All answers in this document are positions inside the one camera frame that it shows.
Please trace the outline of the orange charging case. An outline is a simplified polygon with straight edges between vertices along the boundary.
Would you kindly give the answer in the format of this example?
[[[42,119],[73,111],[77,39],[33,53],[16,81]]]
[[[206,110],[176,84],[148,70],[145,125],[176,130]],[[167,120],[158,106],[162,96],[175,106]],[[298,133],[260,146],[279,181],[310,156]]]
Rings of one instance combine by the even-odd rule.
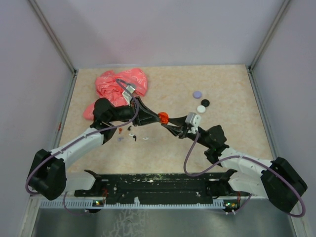
[[[158,113],[159,122],[161,124],[168,124],[169,123],[169,115],[166,112]]]

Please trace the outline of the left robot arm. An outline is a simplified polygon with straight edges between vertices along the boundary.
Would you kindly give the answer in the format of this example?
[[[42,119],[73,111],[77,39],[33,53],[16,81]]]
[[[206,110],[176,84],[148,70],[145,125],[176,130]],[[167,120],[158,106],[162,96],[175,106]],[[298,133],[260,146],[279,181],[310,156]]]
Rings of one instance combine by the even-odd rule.
[[[140,97],[132,99],[129,105],[115,107],[106,98],[94,104],[94,120],[90,127],[64,146],[51,151],[39,150],[34,157],[26,181],[26,191],[32,195],[41,194],[54,200],[66,192],[84,190],[92,196],[99,195],[103,184],[91,171],[68,173],[67,170],[77,160],[93,149],[108,142],[118,129],[114,121],[122,126],[133,124],[142,126],[159,122],[159,115],[148,109]]]

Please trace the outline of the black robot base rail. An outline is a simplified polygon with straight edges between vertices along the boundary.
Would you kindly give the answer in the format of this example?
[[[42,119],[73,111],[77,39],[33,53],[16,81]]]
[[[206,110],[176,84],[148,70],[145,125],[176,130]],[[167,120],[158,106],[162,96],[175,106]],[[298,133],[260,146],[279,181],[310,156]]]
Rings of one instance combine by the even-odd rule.
[[[99,174],[90,190],[76,197],[102,197],[107,204],[212,204],[219,197],[246,196],[228,184],[231,171],[189,177],[183,173]]]

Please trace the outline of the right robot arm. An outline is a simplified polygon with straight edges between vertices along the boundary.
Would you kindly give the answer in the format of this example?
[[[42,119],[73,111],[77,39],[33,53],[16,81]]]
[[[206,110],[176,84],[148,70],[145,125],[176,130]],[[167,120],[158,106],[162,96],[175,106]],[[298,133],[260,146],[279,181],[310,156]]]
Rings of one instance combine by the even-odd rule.
[[[201,116],[189,113],[181,118],[164,118],[160,123],[174,136],[193,140],[207,148],[204,152],[212,167],[220,166],[232,171],[221,182],[221,191],[230,196],[235,192],[246,192],[270,201],[277,209],[293,217],[302,217],[306,207],[302,195],[307,184],[284,158],[275,160],[254,158],[239,152],[226,144],[226,137],[220,125],[207,130],[200,127]]]

